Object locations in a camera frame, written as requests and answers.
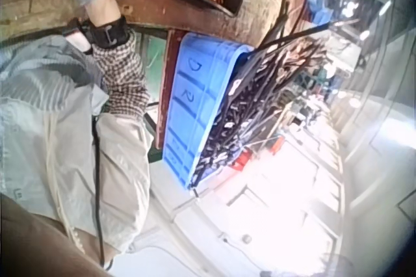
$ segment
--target blue plastic crate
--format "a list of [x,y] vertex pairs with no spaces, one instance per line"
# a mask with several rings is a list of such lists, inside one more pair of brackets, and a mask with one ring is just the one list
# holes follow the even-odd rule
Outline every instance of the blue plastic crate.
[[252,47],[194,33],[177,58],[163,161],[187,188],[238,57]]

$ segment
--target bundle of rods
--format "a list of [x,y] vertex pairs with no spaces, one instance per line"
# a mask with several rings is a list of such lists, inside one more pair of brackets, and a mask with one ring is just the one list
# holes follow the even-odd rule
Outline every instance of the bundle of rods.
[[329,23],[294,33],[305,3],[289,33],[284,36],[289,2],[282,0],[280,14],[260,46],[237,61],[224,99],[214,120],[190,188],[194,189],[207,170],[230,165],[281,112],[281,91],[304,70],[312,72],[326,59],[324,44],[308,37],[328,29]]

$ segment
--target plaid shirt cuff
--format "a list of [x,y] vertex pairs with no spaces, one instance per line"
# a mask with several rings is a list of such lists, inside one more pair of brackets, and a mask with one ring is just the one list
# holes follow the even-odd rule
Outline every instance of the plaid shirt cuff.
[[146,111],[149,94],[140,57],[135,52],[136,34],[130,30],[126,44],[114,49],[92,46],[94,58],[109,91],[108,112],[141,119]]

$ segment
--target wrist strap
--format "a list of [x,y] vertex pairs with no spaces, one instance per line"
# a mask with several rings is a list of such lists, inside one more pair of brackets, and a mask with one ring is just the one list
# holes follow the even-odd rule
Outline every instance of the wrist strap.
[[92,43],[98,47],[112,49],[127,43],[129,40],[130,34],[124,16],[100,27],[96,27],[91,22],[89,24]]

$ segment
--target red object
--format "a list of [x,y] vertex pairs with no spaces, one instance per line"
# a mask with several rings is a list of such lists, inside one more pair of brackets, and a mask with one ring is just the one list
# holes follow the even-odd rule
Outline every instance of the red object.
[[251,150],[244,150],[240,157],[237,158],[237,160],[234,162],[233,165],[230,167],[234,170],[242,172],[248,161],[252,158],[253,152]]
[[272,155],[275,155],[279,152],[284,142],[285,142],[285,137],[281,136],[278,138],[278,140],[274,143],[274,145],[270,149],[270,152],[272,153]]

